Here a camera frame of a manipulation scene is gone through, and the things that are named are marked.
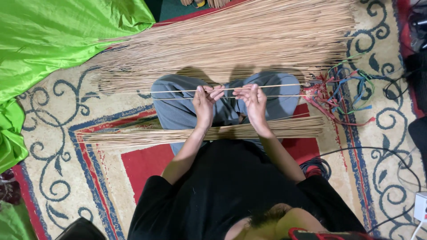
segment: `patterned rug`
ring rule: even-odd
[[[414,147],[407,127],[415,119],[406,92],[396,100],[385,98],[382,89],[402,72],[398,27],[391,0],[360,0],[355,3],[357,31],[349,33],[348,56],[367,52],[347,67],[387,77],[375,79],[369,89],[372,109],[340,115],[343,122],[363,127],[341,126],[325,118],[326,129],[317,139],[286,140],[283,145],[298,162],[319,153],[351,146],[390,148],[403,157]],[[145,180],[160,174],[172,158],[169,145],[150,148],[88,152],[75,132],[106,132],[112,127],[159,128],[149,96],[102,95],[90,83],[96,69],[91,62],[59,70],[18,97],[26,111],[22,134],[30,156],[14,167],[22,196],[39,239],[55,239],[79,217],[92,221],[108,239],[125,239]],[[406,83],[393,85],[389,95],[398,96]],[[357,82],[341,87],[344,110],[351,108]],[[321,115],[301,100],[295,114]],[[354,211],[367,230],[389,217],[401,214],[414,202],[414,194],[398,181],[398,159],[389,153],[364,149],[343,151],[325,157],[332,167],[331,185]],[[420,154],[407,160],[423,186],[425,174]],[[416,190],[408,170],[400,176]],[[392,239],[409,239],[415,223],[412,213],[388,222],[372,233]],[[419,233],[427,237],[426,230]]]

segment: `black t-shirt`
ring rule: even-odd
[[[307,210],[329,231],[365,232],[322,177],[295,185],[254,144],[217,140],[199,150],[176,184],[160,176],[148,178],[128,240],[223,240],[236,222],[278,203]]]

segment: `gray pants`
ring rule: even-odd
[[[293,75],[278,72],[259,72],[245,80],[235,80],[226,83],[225,88],[242,87],[248,83],[256,83],[259,86],[295,84],[298,80]],[[205,81],[197,78],[191,78],[180,75],[166,75],[156,80],[151,87],[151,91],[176,91],[176,90],[195,90],[199,85],[208,85]],[[274,95],[297,95],[300,86],[283,86],[273,88],[262,88],[267,96]],[[233,96],[232,90],[225,90],[225,97]],[[165,98],[192,98],[194,92],[175,92],[175,93],[154,93],[153,99]],[[293,115],[298,102],[298,97],[268,97],[266,105],[266,119],[275,120]],[[192,129],[196,126],[197,117],[192,100],[158,100],[154,101],[154,107],[157,111],[160,124],[163,129]],[[239,124],[237,113],[248,115],[246,105],[243,100],[234,98],[221,98],[213,106],[213,124],[212,126],[228,126]],[[245,118],[242,123],[249,123],[249,118]],[[259,139],[246,139],[253,142],[261,150],[263,146]],[[177,154],[184,143],[172,143],[173,154]]]

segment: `hand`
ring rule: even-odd
[[[267,97],[261,88],[257,84],[246,84],[241,89],[235,89],[233,95],[236,99],[242,99],[245,102],[249,121],[257,133],[269,131],[266,120]]]
[[[197,91],[193,98],[197,116],[196,128],[203,129],[205,132],[212,126],[212,121],[214,120],[214,104],[224,95],[224,90],[214,91],[214,89],[225,89],[225,86],[197,86]]]

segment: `carpet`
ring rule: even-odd
[[[387,76],[374,79],[375,91],[367,91],[371,109],[337,116],[351,123],[364,123],[371,117],[376,120],[356,127],[337,125],[325,118],[326,128],[317,139],[285,140],[283,145],[299,163],[351,146],[385,147],[403,157],[414,147],[407,133],[408,124],[415,119],[409,93],[388,100],[382,92],[403,72],[394,5],[390,0],[360,0],[355,3],[354,16],[358,23],[356,31],[348,33],[355,38],[346,43],[347,55],[367,53],[346,67]],[[75,132],[106,132],[112,127],[160,127],[149,96],[100,94],[90,82],[96,68],[89,61],[58,70],[18,97],[26,112],[22,134],[30,155],[13,171],[41,240],[54,239],[79,217],[92,221],[108,239],[125,239],[145,180],[160,174],[173,156],[169,145],[88,152],[74,137]],[[344,110],[351,108],[357,84],[348,82],[341,86]],[[389,95],[397,96],[406,87],[405,82],[393,85]],[[295,112],[299,113],[321,115],[303,100]],[[401,170],[400,175],[410,189],[399,183],[395,156],[359,149],[334,153],[325,159],[332,168],[329,182],[367,230],[412,206],[411,191],[416,190],[416,181],[408,170]],[[407,162],[425,187],[419,152],[415,151]],[[372,234],[407,240],[414,228],[409,213]],[[418,235],[427,239],[425,229]]]

